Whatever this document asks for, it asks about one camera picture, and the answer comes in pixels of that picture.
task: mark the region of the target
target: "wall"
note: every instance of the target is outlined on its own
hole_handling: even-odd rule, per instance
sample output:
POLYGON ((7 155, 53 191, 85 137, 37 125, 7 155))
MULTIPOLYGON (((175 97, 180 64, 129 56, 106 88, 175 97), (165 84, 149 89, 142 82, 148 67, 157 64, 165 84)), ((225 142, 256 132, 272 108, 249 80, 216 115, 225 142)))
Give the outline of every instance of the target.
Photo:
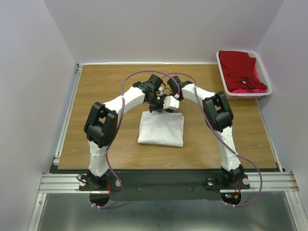
POLYGON ((28 229, 76 74, 41 0, 1 1, 0 230, 28 229))
POLYGON ((273 87, 259 100, 282 165, 293 171, 308 212, 308 2, 286 0, 257 48, 273 87))
POLYGON ((255 50, 283 0, 44 0, 78 63, 216 62, 255 50))

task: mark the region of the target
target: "wooden table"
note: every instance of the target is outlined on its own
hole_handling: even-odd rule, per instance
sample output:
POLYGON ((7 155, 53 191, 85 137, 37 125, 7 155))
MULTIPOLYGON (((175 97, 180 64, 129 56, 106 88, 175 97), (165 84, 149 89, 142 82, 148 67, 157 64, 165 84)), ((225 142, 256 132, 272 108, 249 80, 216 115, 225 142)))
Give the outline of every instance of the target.
MULTIPOLYGON (((92 104, 110 101, 120 95, 121 82, 140 70, 166 73, 184 72, 195 77, 198 86, 212 92, 223 91, 217 65, 85 65, 70 117, 59 169, 87 169, 90 150, 83 128, 92 104)), ((126 82, 125 90, 137 81, 146 81, 151 73, 138 74, 126 82)), ((187 77, 180 76, 182 81, 187 77)), ((230 101, 234 113, 233 137, 237 152, 254 161, 258 167, 273 168, 276 163, 255 100, 230 101)), ((198 105, 183 100, 184 147, 138 144, 141 104, 124 115, 120 131, 110 148, 109 159, 117 169, 220 168, 221 157, 216 138, 206 126, 198 105)), ((253 168, 242 161, 244 167, 253 168)))

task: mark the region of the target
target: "white cloth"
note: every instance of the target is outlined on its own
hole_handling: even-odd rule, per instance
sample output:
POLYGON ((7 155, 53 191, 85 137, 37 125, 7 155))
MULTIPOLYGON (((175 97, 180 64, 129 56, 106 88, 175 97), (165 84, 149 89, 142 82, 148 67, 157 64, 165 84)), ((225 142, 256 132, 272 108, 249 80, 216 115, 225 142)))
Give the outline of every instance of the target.
POLYGON ((138 143, 183 147, 182 113, 143 112, 138 143))

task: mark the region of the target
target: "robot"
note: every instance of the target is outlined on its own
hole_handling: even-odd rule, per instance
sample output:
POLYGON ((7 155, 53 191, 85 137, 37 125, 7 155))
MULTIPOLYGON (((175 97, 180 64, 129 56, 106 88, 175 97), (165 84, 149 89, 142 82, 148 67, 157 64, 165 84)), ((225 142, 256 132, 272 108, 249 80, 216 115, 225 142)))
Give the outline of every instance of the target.
MULTIPOLYGON (((82 179, 93 186, 96 191, 103 190, 109 181, 115 180, 109 177, 106 154, 116 137, 118 119, 122 113, 124 101, 124 113, 145 102, 149 104, 150 112, 166 111, 169 113, 177 110, 180 102, 184 99, 195 103, 202 102, 203 111, 211 127, 229 147, 235 150, 232 137, 233 113, 223 92, 213 93, 196 87, 197 99, 195 85, 190 81, 182 82, 178 76, 174 76, 167 82, 172 93, 166 95, 161 88, 162 84, 164 85, 163 80, 152 74, 147 81, 134 83, 124 93, 124 98, 118 96, 103 104, 99 102, 93 104, 84 127, 90 145, 90 165, 87 175, 82 179)), ((218 140, 218 146, 221 155, 221 170, 210 174, 210 177, 205 177, 207 183, 205 189, 218 191, 220 189, 234 189, 235 186, 242 184, 243 179, 247 180, 248 177, 245 175, 238 157, 220 140, 218 140)), ((242 185, 242 188, 245 187, 249 188, 250 186, 249 184, 242 185)))

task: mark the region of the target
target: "laundry basket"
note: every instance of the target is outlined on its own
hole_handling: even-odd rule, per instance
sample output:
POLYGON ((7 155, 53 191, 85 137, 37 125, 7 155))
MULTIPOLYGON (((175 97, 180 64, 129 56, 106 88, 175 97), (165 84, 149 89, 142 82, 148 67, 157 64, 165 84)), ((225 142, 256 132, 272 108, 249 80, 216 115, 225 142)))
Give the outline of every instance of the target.
POLYGON ((219 67, 219 71, 220 71, 220 76, 221 76, 223 88, 224 88, 225 94, 227 96, 227 99, 229 99, 229 100, 253 100, 253 99, 258 99, 258 98, 260 98, 264 95, 270 95, 272 93, 272 89, 271 89, 271 86, 270 86, 269 77, 266 74, 265 68, 262 64, 262 61, 261 61, 259 55, 255 51, 242 51, 242 52, 246 52, 246 53, 248 53, 248 55, 250 57, 256 58, 256 70, 257 70, 257 75, 258 75, 259 81, 264 83, 268 87, 268 89, 264 93, 232 93, 232 92, 229 92, 228 89, 227 89, 225 78, 223 76, 222 69, 221 69, 221 64, 220 64, 220 60, 219 60, 219 51, 218 51, 216 53, 216 57, 217 57, 217 62, 218 62, 218 67, 219 67))

